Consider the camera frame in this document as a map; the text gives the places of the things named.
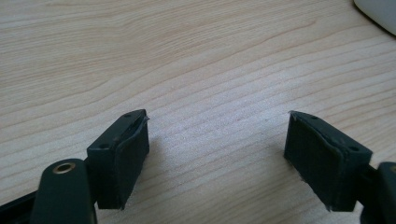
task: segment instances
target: light wood surface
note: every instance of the light wood surface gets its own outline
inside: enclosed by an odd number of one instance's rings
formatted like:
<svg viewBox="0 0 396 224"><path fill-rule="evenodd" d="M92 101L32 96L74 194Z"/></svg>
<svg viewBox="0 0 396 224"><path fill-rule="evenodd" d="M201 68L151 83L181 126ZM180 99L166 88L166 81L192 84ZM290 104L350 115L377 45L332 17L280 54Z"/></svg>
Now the light wood surface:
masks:
<svg viewBox="0 0 396 224"><path fill-rule="evenodd" d="M359 223L283 159L290 110L396 161L396 38L349 0L3 0L0 57L0 204L140 108L151 151L100 223Z"/></svg>

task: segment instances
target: hole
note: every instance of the hole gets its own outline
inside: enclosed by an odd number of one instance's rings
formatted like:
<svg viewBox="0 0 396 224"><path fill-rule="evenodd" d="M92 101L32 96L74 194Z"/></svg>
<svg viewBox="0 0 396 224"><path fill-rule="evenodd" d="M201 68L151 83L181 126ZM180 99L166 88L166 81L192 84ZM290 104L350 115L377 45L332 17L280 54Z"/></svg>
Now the hole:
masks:
<svg viewBox="0 0 396 224"><path fill-rule="evenodd" d="M73 170L75 167L76 165L73 162L66 162L56 166L52 172L57 175L61 175Z"/></svg>
<svg viewBox="0 0 396 224"><path fill-rule="evenodd" d="M108 143L103 143L102 145L99 146L101 149L109 148L110 145Z"/></svg>
<svg viewBox="0 0 396 224"><path fill-rule="evenodd" d="M358 147L349 147L349 149L351 149L352 151L359 151Z"/></svg>

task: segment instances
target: table surface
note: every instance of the table surface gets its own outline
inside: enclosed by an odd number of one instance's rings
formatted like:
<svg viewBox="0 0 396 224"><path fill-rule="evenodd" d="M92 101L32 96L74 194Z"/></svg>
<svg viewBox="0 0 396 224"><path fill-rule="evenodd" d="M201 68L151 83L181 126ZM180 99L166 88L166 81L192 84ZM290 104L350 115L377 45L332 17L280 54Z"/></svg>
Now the table surface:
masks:
<svg viewBox="0 0 396 224"><path fill-rule="evenodd" d="M347 0L4 0L0 204L146 108L150 153L100 223L359 223L284 160L290 110L396 161L396 38Z"/></svg>

